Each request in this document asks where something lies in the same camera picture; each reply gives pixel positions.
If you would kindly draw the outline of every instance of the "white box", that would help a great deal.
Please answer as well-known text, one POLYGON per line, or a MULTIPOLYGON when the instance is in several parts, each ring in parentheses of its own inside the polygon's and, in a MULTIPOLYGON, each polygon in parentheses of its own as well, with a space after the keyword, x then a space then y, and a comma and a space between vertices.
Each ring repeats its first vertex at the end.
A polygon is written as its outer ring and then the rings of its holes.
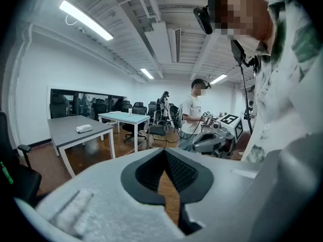
POLYGON ((235 137, 236 142, 239 140, 243 133, 241 117, 228 114, 218 118, 217 121, 221 123, 221 127, 226 128, 235 137))

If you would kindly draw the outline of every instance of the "ceiling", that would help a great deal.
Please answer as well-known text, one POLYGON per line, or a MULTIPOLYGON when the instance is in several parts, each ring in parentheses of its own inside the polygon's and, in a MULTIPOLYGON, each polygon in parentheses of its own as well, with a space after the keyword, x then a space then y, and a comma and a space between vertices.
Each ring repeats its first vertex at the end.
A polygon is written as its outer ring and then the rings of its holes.
MULTIPOLYGON (((240 69, 233 58, 227 36, 214 34, 214 37, 207 37, 193 15, 193 9, 204 7, 207 0, 131 0, 119 6, 117 4, 125 0, 68 1, 98 21, 114 38, 105 41, 80 22, 68 27, 81 31, 146 80, 146 76, 140 71, 141 68, 146 68, 155 79, 172 79, 172 75, 183 76, 183 80, 198 77, 205 79, 210 76, 208 80, 212 81, 222 74, 227 74, 228 77, 221 82, 241 82, 240 69), (181 27, 178 63, 166 65, 158 61, 144 35, 145 31, 152 30, 151 23, 156 21, 156 17, 148 18, 147 15, 157 15, 157 18, 166 24, 181 27)), ((47 7, 43 6, 43 12, 55 14, 65 23, 66 13, 57 7, 61 2, 62 0, 57 0, 54 6, 56 8, 53 8, 49 0, 44 0, 43 4, 47 3, 47 7)), ((67 23, 74 22, 74 18, 67 17, 67 23)), ((239 42, 247 58, 250 58, 257 42, 247 37, 240 38, 239 42)), ((244 73, 247 83, 252 84, 252 68, 246 68, 244 73)))

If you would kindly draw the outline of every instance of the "fluorescent ceiling light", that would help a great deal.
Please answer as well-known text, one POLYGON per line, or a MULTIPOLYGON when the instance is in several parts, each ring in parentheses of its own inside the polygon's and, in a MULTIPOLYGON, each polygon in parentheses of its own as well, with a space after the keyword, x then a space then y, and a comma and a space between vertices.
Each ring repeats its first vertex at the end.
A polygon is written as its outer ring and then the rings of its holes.
POLYGON ((144 74, 146 74, 150 79, 153 79, 153 76, 151 76, 151 74, 145 69, 140 69, 144 74))
POLYGON ((218 81, 222 80, 223 78, 225 78, 227 75, 221 75, 220 77, 217 77, 213 82, 211 82, 211 84, 217 83, 218 81))
POLYGON ((60 9, 63 10, 65 13, 73 16, 78 21, 84 23, 87 27, 94 30, 97 34, 102 36, 105 40, 113 39, 113 36, 104 30, 100 25, 98 25, 94 20, 88 17, 85 13, 81 12, 79 9, 71 5, 67 1, 63 1, 60 5, 60 9))

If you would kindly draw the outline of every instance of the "gray table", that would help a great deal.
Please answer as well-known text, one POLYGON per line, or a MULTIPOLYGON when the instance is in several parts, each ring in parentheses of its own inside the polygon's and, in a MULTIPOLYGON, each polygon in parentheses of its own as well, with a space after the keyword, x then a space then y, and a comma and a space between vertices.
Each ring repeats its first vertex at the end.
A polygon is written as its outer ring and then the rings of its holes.
POLYGON ((85 145, 86 141, 109 133, 111 159, 116 158, 113 143, 113 126, 97 122, 82 115, 48 119, 47 121, 56 155, 59 156, 60 152, 64 164, 72 177, 75 177, 75 174, 65 153, 67 148, 81 143, 85 145), (91 125, 93 130, 81 134, 76 131, 77 127, 87 124, 91 125))

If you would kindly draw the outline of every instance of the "white t-shirt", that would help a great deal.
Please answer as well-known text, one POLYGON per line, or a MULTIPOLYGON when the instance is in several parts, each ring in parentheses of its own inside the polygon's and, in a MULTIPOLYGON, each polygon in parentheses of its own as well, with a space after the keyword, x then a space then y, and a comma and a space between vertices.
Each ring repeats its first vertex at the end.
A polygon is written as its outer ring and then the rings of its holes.
MULTIPOLYGON (((202 107, 201 101, 198 98, 194 98, 192 95, 189 95, 184 100, 183 104, 183 114, 201 117, 202 116, 202 107)), ((187 122, 184 121, 181 131, 187 134, 199 134, 201 132, 201 125, 203 122, 187 122)))

